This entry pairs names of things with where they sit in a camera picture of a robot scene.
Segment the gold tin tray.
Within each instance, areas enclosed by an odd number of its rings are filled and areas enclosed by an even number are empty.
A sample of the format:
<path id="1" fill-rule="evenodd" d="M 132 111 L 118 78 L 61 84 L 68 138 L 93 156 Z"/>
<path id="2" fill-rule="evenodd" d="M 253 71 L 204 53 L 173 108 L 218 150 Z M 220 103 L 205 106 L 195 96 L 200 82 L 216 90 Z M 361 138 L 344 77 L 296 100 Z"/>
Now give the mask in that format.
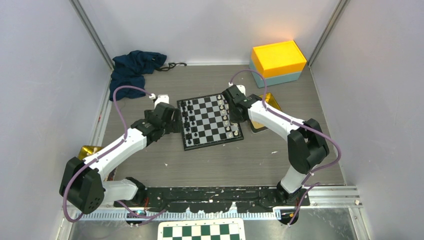
<path id="1" fill-rule="evenodd" d="M 271 107 L 281 111 L 282 108 L 280 107 L 280 105 L 278 104 L 277 100 L 275 99 L 275 97 L 273 96 L 272 93 L 267 93 L 265 95 L 265 102 L 267 104 L 269 104 Z M 268 128 L 266 126 L 264 126 L 263 124 L 257 122 L 257 121 L 253 121 L 251 119 L 248 120 L 250 129 L 252 131 L 253 134 L 257 134 L 263 131 L 266 131 Z"/>

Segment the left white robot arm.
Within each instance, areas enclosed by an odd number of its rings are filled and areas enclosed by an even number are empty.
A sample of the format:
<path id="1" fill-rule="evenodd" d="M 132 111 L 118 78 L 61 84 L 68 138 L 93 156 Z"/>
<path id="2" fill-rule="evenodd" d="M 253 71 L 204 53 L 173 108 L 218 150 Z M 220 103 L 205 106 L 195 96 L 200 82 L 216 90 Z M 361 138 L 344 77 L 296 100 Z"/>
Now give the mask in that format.
<path id="1" fill-rule="evenodd" d="M 181 111 L 158 103 L 145 110 L 144 119 L 135 121 L 126 133 L 101 149 L 80 160 L 71 158 L 65 165 L 59 194 L 83 214 L 94 212 L 100 205 L 126 201 L 141 206 L 146 200 L 146 187 L 133 177 L 107 181 L 109 174 L 130 156 L 157 142 L 164 135 L 181 131 Z"/>

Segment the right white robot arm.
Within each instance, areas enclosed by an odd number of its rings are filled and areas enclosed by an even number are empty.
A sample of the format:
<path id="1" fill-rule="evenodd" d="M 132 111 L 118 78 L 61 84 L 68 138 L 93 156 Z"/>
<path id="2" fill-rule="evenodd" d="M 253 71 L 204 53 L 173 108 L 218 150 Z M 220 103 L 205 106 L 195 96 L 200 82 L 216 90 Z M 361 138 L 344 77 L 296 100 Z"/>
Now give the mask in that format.
<path id="1" fill-rule="evenodd" d="M 320 124 L 313 118 L 304 121 L 287 115 L 255 94 L 246 96 L 236 85 L 225 89 L 222 95 L 228 103 L 231 122 L 260 123 L 286 141 L 290 167 L 276 187 L 279 202 L 291 205 L 307 175 L 330 153 Z"/>

